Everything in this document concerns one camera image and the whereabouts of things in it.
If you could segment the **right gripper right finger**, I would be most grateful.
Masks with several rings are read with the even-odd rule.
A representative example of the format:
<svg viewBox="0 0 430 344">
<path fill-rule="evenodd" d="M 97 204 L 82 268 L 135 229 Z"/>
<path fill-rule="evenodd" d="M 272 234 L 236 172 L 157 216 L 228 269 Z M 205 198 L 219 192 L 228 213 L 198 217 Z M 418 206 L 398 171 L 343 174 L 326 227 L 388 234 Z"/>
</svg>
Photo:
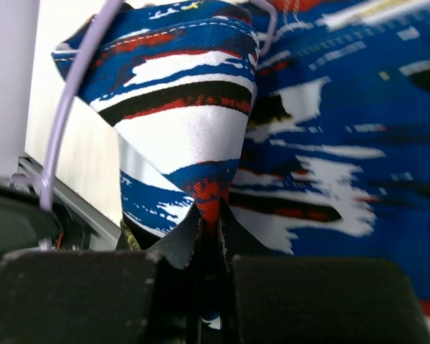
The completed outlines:
<svg viewBox="0 0 430 344">
<path fill-rule="evenodd" d="M 219 208 L 224 343 L 430 343 L 419 301 L 398 265 L 278 254 L 225 202 Z"/>
</svg>

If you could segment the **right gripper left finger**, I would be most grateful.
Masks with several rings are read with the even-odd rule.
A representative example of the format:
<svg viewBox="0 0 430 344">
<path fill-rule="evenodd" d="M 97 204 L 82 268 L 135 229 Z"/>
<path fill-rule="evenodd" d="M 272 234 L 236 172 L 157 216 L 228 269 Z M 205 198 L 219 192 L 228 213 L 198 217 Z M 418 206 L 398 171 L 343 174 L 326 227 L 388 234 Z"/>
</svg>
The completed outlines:
<svg viewBox="0 0 430 344">
<path fill-rule="evenodd" d="M 202 220 L 145 251 L 15 251 L 0 260 L 0 343 L 198 343 Z"/>
</svg>

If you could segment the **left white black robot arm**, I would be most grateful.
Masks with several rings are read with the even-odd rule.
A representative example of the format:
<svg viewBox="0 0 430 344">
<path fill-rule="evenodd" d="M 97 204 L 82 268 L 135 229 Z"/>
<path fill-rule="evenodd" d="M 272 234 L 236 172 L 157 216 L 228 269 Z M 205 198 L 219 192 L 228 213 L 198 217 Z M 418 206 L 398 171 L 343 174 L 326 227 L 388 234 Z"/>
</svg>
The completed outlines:
<svg viewBox="0 0 430 344">
<path fill-rule="evenodd" d="M 39 208 L 31 184 L 0 180 L 0 259 L 8 252 L 38 249 L 50 239 L 54 249 L 88 249 L 90 227 L 67 205 L 56 199 L 52 211 Z"/>
</svg>

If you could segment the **blue white patterned trousers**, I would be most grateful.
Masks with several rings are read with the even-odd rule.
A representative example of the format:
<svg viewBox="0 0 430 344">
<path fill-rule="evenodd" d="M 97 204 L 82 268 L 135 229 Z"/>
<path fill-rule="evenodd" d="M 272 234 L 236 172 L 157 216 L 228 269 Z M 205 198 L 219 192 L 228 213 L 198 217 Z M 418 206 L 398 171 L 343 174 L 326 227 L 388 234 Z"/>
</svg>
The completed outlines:
<svg viewBox="0 0 430 344">
<path fill-rule="evenodd" d="M 430 316 L 430 1 L 125 4 L 78 91 L 142 248 L 228 202 L 266 247 L 399 264 Z"/>
</svg>

